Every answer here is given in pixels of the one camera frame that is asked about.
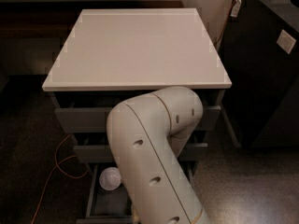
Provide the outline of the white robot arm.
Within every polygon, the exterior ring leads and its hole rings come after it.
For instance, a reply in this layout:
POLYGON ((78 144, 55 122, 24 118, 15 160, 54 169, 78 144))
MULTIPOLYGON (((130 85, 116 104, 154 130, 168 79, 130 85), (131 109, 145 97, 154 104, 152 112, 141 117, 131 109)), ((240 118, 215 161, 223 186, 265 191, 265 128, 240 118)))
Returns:
POLYGON ((202 116, 198 95, 184 87, 136 96, 110 111, 107 139, 141 224, 210 224, 178 163, 202 116))

